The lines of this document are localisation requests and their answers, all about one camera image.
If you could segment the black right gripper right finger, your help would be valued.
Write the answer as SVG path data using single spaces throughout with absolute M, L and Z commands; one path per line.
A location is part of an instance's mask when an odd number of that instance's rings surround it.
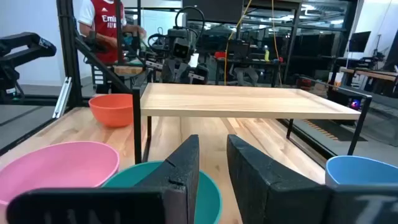
M 240 137 L 227 137 L 228 170 L 243 223 L 321 223 L 330 190 Z

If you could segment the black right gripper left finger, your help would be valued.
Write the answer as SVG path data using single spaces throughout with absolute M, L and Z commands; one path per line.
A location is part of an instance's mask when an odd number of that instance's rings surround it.
M 135 187 L 154 196 L 146 204 L 155 223 L 193 223 L 199 180 L 200 145 L 189 136 Z

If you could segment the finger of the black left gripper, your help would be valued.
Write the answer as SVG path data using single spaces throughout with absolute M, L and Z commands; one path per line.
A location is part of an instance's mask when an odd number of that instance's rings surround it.
M 175 61 L 165 59 L 161 71 L 162 83 L 173 83 L 175 80 Z
M 189 83 L 190 82 L 189 71 L 190 71 L 189 64 L 187 64 L 187 63 L 180 64 L 180 67 L 178 69 L 178 80 L 180 83 Z

